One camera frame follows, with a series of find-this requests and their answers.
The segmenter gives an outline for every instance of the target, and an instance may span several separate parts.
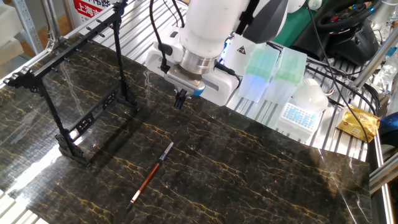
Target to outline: metal rack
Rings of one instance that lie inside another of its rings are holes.
[[[83,164],[89,164],[89,160],[84,156],[83,151],[74,143],[81,135],[83,135],[90,126],[105,112],[114,106],[116,101],[129,106],[135,107],[136,95],[131,91],[126,83],[126,77],[124,76],[123,70],[123,59],[121,55],[121,48],[119,42],[119,30],[121,25],[121,16],[124,14],[124,8],[127,6],[127,0],[122,0],[114,3],[113,14],[110,15],[104,21],[96,20],[97,26],[94,28],[87,27],[89,32],[85,34],[78,41],[74,42],[67,49],[60,52],[51,61],[46,63],[43,67],[33,72],[29,67],[24,67],[21,71],[12,74],[11,77],[6,78],[4,83],[14,88],[24,87],[29,89],[32,93],[38,93],[41,97],[44,97],[46,103],[51,111],[53,119],[57,124],[60,134],[56,135],[56,139],[60,145],[59,150],[65,156],[68,156]],[[57,65],[66,61],[69,62],[68,57],[75,52],[80,52],[81,48],[91,43],[91,40],[97,35],[102,36],[102,31],[105,28],[113,30],[114,42],[116,48],[116,54],[118,56],[119,63],[119,82],[102,97],[95,105],[93,105],[73,126],[70,130],[63,127],[62,121],[58,115],[57,109],[55,108],[51,97],[49,96],[46,87],[43,83],[42,78],[51,72],[52,70],[57,72],[55,68]],[[94,110],[101,108],[101,110],[94,114]],[[77,135],[71,137],[71,133],[76,131]]]
[[[43,46],[40,42],[39,35],[37,35],[37,30],[26,6],[26,2],[25,0],[12,0],[12,2],[15,5],[15,9],[18,12],[19,19],[24,28],[21,33],[30,47],[32,47],[35,54],[38,55],[43,51]]]

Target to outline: yellow packet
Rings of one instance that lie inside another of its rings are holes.
[[[349,107],[354,111],[356,117],[361,121],[363,127],[365,128],[366,134],[368,135],[369,142],[372,141],[379,129],[380,118],[354,106],[350,105]],[[339,121],[340,123],[337,126],[338,129],[366,142],[365,134],[363,133],[361,126],[348,108],[345,108],[340,113]]]

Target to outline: black marble tabletop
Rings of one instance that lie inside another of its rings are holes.
[[[118,82],[109,49],[87,45],[70,60],[44,79],[67,128]],[[78,140],[91,167],[61,156],[43,98],[0,89],[1,190],[49,223],[371,222],[367,164],[304,146],[202,98],[176,110],[171,84],[124,63],[141,110],[116,105]]]

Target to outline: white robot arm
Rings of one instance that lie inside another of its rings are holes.
[[[223,106],[239,84],[231,71],[216,68],[226,38],[235,30],[254,44],[272,40],[284,24],[287,3],[288,0],[192,0],[185,27],[163,30],[162,45],[154,42],[146,66],[175,85],[178,109],[190,95]],[[159,49],[164,51],[166,65]]]

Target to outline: black metal stand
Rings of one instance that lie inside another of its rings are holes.
[[[64,156],[68,156],[82,164],[89,164],[88,159],[85,157],[83,151],[74,143],[80,136],[82,136],[103,114],[106,110],[114,106],[115,102],[119,101],[122,104],[130,107],[136,106],[136,94],[131,91],[126,83],[126,77],[123,71],[123,58],[121,54],[120,41],[119,41],[119,30],[121,25],[121,16],[124,14],[124,8],[127,6],[127,0],[121,0],[113,4],[114,14],[109,16],[105,21],[97,20],[99,23],[94,29],[87,27],[89,33],[84,35],[78,41],[69,46],[66,50],[59,53],[50,62],[46,63],[42,68],[33,72],[30,68],[24,67],[21,71],[12,74],[12,77],[5,79],[4,83],[14,88],[28,88],[32,93],[38,93],[43,96],[49,106],[51,114],[54,118],[55,123],[60,130],[60,134],[56,135],[55,138],[58,140],[60,145],[59,150]],[[85,44],[91,42],[91,40],[99,35],[103,37],[102,31],[105,28],[110,27],[114,31],[114,40],[116,46],[116,54],[118,56],[119,63],[119,83],[116,84],[109,93],[104,95],[95,105],[93,105],[86,113],[72,126],[70,130],[65,129],[58,115],[58,112],[47,92],[42,78],[55,69],[56,66],[60,65],[63,61],[69,61],[68,57],[74,54],[76,51],[80,52]],[[101,108],[100,111],[94,114],[94,110]],[[77,133],[76,136],[71,137],[70,133]]]

